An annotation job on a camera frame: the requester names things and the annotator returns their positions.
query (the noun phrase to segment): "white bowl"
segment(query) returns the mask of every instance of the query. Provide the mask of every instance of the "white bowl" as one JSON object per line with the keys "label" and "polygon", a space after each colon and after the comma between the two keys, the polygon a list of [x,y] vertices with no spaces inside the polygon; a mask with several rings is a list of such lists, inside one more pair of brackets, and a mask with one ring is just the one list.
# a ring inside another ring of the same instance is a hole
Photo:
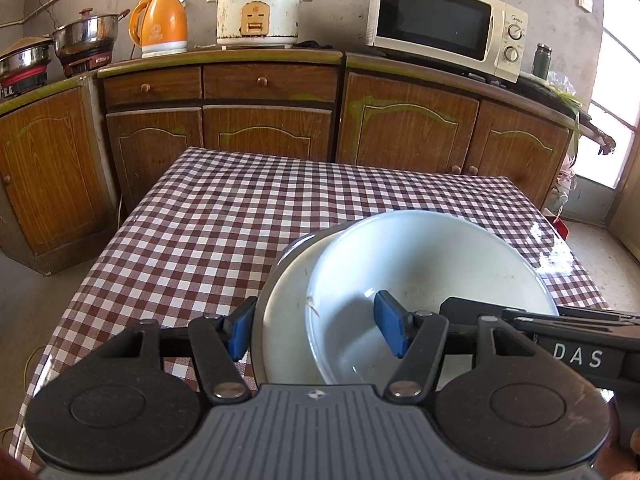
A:
{"label": "white bowl", "polygon": [[[455,296],[558,314],[535,270],[491,232],[430,211],[372,216],[324,250],[309,282],[306,332],[326,383],[367,383],[382,390],[396,370],[399,360],[373,319],[379,290],[388,290],[410,312],[438,312]],[[469,357],[452,356],[441,379],[469,369]]]}

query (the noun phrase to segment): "table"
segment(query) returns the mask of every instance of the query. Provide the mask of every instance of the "table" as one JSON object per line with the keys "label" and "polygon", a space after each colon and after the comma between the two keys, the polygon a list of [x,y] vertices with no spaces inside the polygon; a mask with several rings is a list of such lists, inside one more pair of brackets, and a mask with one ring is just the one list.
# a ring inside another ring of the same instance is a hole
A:
{"label": "table", "polygon": [[[287,244],[331,225],[396,209],[460,216],[506,240],[557,304],[607,308],[567,244],[505,177],[420,174],[189,148],[97,259],[64,313],[20,409],[10,453],[37,469],[22,428],[44,383],[134,319],[184,326],[257,295]],[[247,354],[238,368],[256,387]],[[188,361],[165,369],[195,384]]]}

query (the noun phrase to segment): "cabinet door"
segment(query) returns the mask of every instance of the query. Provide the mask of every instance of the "cabinet door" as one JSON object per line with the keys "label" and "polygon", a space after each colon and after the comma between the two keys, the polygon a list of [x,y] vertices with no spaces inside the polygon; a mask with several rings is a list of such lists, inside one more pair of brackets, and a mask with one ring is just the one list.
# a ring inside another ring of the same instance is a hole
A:
{"label": "cabinet door", "polygon": [[276,106],[205,106],[205,148],[328,160],[330,110]]}
{"label": "cabinet door", "polygon": [[0,118],[0,172],[36,256],[109,225],[87,124],[79,88]]}
{"label": "cabinet door", "polygon": [[200,108],[107,114],[107,128],[129,212],[188,146],[202,146]]}
{"label": "cabinet door", "polygon": [[346,85],[338,162],[421,173],[462,168],[478,101],[356,73]]}
{"label": "cabinet door", "polygon": [[570,138],[567,128],[482,102],[464,173],[508,176],[540,208]]}

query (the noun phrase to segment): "microwave oven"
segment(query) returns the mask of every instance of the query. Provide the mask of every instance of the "microwave oven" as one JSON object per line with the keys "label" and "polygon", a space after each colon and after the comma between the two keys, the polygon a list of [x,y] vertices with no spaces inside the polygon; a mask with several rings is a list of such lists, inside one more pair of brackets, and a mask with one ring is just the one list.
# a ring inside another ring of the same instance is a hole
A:
{"label": "microwave oven", "polygon": [[366,41],[516,82],[526,34],[500,0],[371,0]]}

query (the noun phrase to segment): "wall switch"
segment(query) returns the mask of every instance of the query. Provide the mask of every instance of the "wall switch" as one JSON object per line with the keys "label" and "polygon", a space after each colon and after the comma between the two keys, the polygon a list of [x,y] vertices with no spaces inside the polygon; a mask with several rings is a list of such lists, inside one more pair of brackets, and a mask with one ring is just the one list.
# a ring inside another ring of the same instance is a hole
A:
{"label": "wall switch", "polygon": [[593,0],[578,0],[578,7],[587,12],[593,12]]}

